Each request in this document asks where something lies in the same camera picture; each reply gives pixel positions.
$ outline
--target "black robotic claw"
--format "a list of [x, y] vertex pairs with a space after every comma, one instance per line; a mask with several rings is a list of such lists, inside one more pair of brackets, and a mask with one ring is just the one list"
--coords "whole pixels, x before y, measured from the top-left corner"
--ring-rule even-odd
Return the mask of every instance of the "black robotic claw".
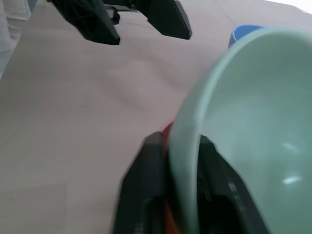
[[[190, 39], [190, 23], [183, 7], [176, 0], [49, 0], [87, 40], [119, 45], [120, 37], [114, 28], [119, 23], [117, 11], [139, 11], [161, 34]], [[113, 17], [108, 14], [113, 10]]]

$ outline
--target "table surface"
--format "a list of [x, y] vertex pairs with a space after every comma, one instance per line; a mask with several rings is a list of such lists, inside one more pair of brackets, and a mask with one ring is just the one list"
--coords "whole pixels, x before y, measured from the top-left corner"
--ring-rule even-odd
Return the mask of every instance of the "table surface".
[[36, 6], [0, 80], [0, 233], [109, 233], [142, 140], [176, 114], [234, 26], [312, 29], [311, 15], [263, 0], [182, 4], [190, 41], [122, 13], [120, 46], [86, 41], [53, 6]]

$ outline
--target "light green bowl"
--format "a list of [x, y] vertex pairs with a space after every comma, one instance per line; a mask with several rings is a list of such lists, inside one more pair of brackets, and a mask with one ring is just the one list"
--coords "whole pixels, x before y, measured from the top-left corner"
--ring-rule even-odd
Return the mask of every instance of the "light green bowl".
[[272, 234], [312, 233], [309, 34], [264, 28], [245, 36], [184, 100], [169, 141], [184, 234], [199, 233], [200, 135], [241, 175]]

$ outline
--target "blue cup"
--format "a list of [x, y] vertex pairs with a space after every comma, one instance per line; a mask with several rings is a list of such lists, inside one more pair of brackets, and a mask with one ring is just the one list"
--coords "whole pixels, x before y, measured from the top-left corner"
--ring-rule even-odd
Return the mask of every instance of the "blue cup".
[[260, 25], [255, 25], [255, 24], [242, 24], [242, 25], [237, 26], [231, 33], [228, 48], [232, 46], [235, 42], [237, 42], [239, 39], [241, 39], [242, 37], [261, 28], [263, 27]]

